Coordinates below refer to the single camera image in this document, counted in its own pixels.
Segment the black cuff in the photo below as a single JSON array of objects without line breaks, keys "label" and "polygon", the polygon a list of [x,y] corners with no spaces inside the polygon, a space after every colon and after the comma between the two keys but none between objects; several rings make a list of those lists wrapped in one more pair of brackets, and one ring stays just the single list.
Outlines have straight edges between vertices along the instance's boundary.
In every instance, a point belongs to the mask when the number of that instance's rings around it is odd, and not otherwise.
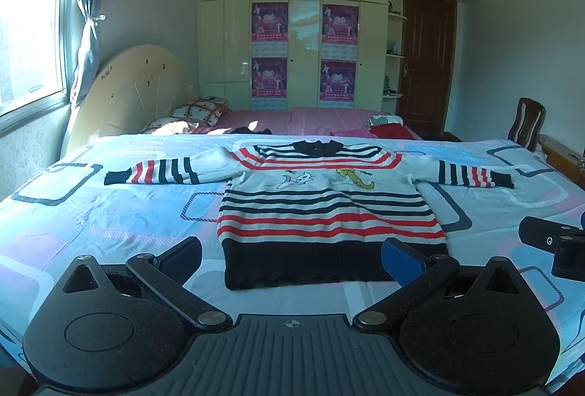
[{"label": "black cuff", "polygon": [[507,173],[490,172],[490,177],[496,187],[505,187],[507,189],[513,189],[514,184],[512,183],[512,175]]},{"label": "black cuff", "polygon": [[123,172],[108,172],[106,173],[106,177],[103,179],[103,184],[113,185],[115,183],[126,183],[128,178],[130,178],[131,173],[131,168],[128,168],[128,170],[124,170]]}]

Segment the wallpaper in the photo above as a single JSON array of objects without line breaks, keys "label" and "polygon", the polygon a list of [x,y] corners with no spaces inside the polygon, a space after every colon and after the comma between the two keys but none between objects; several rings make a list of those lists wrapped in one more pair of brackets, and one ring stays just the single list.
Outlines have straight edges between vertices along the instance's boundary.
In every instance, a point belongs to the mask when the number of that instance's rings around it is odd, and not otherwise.
[{"label": "wallpaper", "polygon": [[0,201],[59,159],[69,105],[0,137]]}]

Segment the door frame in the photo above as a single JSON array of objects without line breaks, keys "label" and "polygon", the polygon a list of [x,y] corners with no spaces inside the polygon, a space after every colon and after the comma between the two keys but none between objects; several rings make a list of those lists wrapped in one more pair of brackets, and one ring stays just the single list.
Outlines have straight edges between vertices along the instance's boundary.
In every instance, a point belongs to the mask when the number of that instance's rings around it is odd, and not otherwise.
[{"label": "door frame", "polygon": [[[452,46],[453,54],[451,55],[451,68],[449,71],[449,83],[447,85],[447,103],[446,103],[445,111],[443,113],[443,120],[441,122],[441,136],[445,133],[445,123],[447,122],[447,113],[449,112],[449,103],[451,100],[451,85],[453,84],[453,70],[455,67],[455,55],[457,53],[457,14],[458,14],[458,7],[459,7],[459,4],[456,0],[443,0],[443,1],[453,3],[454,7],[455,7],[455,12],[454,12],[454,16],[453,16],[453,46]],[[403,0],[403,14],[405,12],[406,12],[406,0]],[[403,27],[403,37],[402,37],[403,48],[405,45],[405,40],[406,40],[406,27]],[[399,72],[400,76],[399,76],[399,89],[398,89],[399,91],[401,90],[400,86],[402,86],[402,80],[404,78],[404,75],[403,75],[404,61],[405,61],[405,59],[401,60],[401,62],[400,62],[400,72]]]}]

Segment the ribbed gray plate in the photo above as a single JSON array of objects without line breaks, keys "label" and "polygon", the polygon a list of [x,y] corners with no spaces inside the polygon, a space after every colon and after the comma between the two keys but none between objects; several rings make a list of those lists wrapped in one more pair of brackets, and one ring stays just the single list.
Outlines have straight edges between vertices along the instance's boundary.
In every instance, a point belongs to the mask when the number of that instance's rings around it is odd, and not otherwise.
[{"label": "ribbed gray plate", "polygon": [[[51,390],[38,396],[53,396]],[[344,315],[243,315],[223,334],[197,337],[185,357],[129,396],[446,396],[413,374],[382,335]],[[546,394],[540,390],[526,396]]]}]

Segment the window sill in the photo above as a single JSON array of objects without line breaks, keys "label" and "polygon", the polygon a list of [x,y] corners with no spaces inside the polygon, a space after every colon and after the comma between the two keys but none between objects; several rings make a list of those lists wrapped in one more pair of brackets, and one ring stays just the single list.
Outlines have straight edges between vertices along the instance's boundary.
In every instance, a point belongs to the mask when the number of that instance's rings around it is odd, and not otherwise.
[{"label": "window sill", "polygon": [[69,104],[69,97],[65,91],[59,91],[3,114],[0,116],[0,137],[8,135],[66,104]]}]

